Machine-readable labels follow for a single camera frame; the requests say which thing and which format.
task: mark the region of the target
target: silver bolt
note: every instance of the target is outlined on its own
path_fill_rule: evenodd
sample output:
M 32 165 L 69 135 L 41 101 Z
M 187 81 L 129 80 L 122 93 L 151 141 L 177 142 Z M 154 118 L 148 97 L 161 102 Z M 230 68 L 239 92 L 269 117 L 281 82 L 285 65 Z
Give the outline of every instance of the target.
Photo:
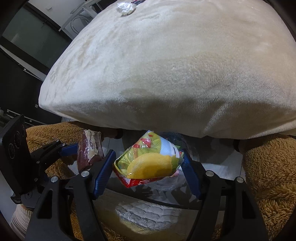
M 50 181 L 51 181 L 52 183 L 55 183 L 58 179 L 59 179 L 58 177 L 54 176 L 54 177 L 52 177 L 52 178 L 50 179 Z
M 81 173 L 81 176 L 83 176 L 83 177 L 87 177 L 88 175 L 89 175 L 89 171 L 83 171 Z
M 238 183 L 243 183 L 243 182 L 244 182 L 244 179 L 241 178 L 241 177 L 238 177 L 238 178 L 237 178 L 237 182 L 238 182 Z
M 214 173 L 212 171 L 206 171 L 205 174 L 208 176 L 208 177 L 212 177 L 214 176 Z

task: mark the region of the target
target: beige blanket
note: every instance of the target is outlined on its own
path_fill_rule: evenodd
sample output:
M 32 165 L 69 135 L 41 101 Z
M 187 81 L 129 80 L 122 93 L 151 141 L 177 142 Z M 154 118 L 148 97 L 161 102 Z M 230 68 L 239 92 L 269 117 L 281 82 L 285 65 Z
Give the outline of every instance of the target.
M 39 105 L 88 124 L 246 139 L 296 133 L 296 43 L 262 0 L 110 5 L 73 40 Z

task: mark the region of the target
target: fleece blanket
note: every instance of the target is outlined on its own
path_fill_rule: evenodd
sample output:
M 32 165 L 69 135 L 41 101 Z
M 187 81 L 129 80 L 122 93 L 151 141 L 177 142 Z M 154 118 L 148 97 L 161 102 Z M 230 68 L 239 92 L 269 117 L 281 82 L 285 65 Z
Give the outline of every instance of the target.
M 102 127 L 295 134 L 295 66 L 296 43 L 262 0 L 146 0 L 125 17 L 114 3 L 54 64 L 39 105 Z

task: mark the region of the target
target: candy wrapper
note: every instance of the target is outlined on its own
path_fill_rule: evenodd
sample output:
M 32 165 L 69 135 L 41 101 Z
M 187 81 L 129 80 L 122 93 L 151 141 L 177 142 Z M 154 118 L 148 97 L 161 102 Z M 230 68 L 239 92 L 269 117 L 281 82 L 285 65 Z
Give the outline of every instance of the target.
M 114 171 L 127 187 L 172 176 L 183 154 L 168 140 L 147 131 L 114 163 Z
M 79 173 L 89 169 L 92 164 L 104 159 L 101 132 L 84 130 L 78 143 L 77 168 Z

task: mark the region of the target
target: camera lens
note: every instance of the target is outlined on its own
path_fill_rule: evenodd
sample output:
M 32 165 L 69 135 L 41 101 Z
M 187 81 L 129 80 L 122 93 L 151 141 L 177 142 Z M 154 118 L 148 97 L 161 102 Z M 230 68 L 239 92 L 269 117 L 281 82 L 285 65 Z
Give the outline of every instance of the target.
M 15 134 L 15 146 L 20 148 L 20 144 L 22 142 L 22 138 L 20 137 L 20 133 L 17 131 Z
M 8 147 L 8 153 L 11 159 L 13 159 L 15 157 L 15 148 L 13 147 L 13 144 L 9 144 Z
M 26 134 L 26 128 L 25 128 L 24 125 L 22 125 L 22 127 L 21 127 L 21 133 L 22 133 L 22 136 L 23 136 L 23 137 L 24 137 L 25 134 Z

